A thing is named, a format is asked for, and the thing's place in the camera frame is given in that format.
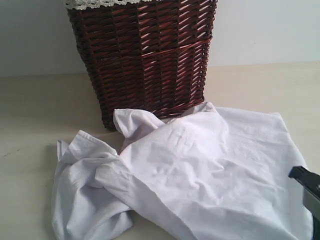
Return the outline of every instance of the brown wicker basket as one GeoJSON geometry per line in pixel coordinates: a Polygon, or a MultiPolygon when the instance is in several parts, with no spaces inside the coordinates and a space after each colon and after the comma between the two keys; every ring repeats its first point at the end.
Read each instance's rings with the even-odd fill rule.
{"type": "Polygon", "coordinates": [[[216,0],[69,9],[106,128],[117,108],[174,117],[204,100],[216,0]]]}

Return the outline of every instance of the laundry basket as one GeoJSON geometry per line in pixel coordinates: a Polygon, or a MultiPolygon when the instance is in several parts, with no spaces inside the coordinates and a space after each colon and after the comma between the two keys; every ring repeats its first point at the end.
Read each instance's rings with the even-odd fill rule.
{"type": "Polygon", "coordinates": [[[216,0],[64,1],[106,128],[114,109],[168,118],[203,102],[216,0]]]}

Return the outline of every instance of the black object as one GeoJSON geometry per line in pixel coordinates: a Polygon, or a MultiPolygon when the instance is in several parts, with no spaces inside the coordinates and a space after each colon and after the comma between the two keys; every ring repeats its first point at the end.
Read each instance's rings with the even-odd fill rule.
{"type": "Polygon", "coordinates": [[[294,166],[289,178],[297,180],[303,187],[303,205],[313,215],[313,240],[320,240],[320,176],[303,166],[294,166]]]}

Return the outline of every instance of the lace trim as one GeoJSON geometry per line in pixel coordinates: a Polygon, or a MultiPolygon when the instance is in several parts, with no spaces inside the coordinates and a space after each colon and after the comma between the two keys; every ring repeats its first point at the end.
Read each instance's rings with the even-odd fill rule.
{"type": "Polygon", "coordinates": [[[96,9],[101,6],[112,7],[114,4],[126,5],[127,3],[136,4],[139,2],[151,2],[152,0],[64,0],[67,9],[85,10],[86,8],[96,9]]]}

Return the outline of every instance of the beige tabletop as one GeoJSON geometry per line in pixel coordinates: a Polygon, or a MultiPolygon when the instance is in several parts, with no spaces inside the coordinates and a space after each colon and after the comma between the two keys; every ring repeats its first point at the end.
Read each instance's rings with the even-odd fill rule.
{"type": "MultiPolygon", "coordinates": [[[[211,67],[205,98],[216,106],[278,112],[309,168],[320,173],[320,62],[211,67]]],[[[101,123],[86,74],[0,78],[0,239],[54,240],[51,191],[56,141],[84,130],[118,149],[101,123]]],[[[119,240],[173,239],[132,213],[119,240]]]]}

